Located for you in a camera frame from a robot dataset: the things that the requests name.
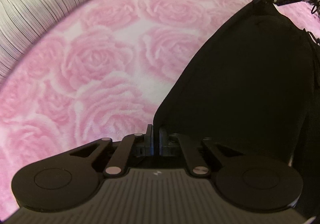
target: black bag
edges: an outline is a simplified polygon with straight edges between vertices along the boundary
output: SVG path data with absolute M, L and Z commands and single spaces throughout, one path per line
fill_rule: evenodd
M 293 157 L 304 181 L 296 210 L 319 214 L 319 61 L 308 32 L 273 4 L 249 3 L 202 46 L 162 102 L 154 144 L 164 127 L 244 154 Z

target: ribbed gray panel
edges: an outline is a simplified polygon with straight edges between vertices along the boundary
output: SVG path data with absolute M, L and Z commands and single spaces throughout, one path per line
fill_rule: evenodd
M 108 179 L 81 206 L 58 213 L 18 210 L 6 224 L 302 224 L 294 209 L 259 214 L 224 201 L 206 179 L 184 169 L 131 169 Z

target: bedspread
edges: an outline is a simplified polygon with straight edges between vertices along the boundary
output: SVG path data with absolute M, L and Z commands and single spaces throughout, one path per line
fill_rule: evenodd
M 102 137 L 145 132 L 190 59 L 251 0 L 90 0 L 48 32 L 0 92 L 0 218 L 21 167 Z M 320 36 L 311 6 L 279 7 Z

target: silver screw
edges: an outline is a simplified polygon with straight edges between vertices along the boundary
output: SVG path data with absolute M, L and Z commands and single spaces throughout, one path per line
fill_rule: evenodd
M 119 167 L 108 167 L 106 169 L 106 173 L 107 174 L 112 174 L 112 175 L 119 174 L 119 173 L 121 173 L 121 168 L 119 168 Z
M 202 174 L 207 174 L 209 172 L 209 169 L 206 168 L 206 167 L 195 167 L 193 168 L 192 170 L 195 174 L 199 174 L 199 175 L 202 175 Z

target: pink floral blanket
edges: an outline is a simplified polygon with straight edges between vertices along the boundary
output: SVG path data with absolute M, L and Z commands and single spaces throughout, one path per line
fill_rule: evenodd
M 144 132 L 190 59 L 251 0 L 90 0 L 48 32 L 0 92 L 0 218 L 21 167 Z M 279 8 L 320 36 L 305 3 Z

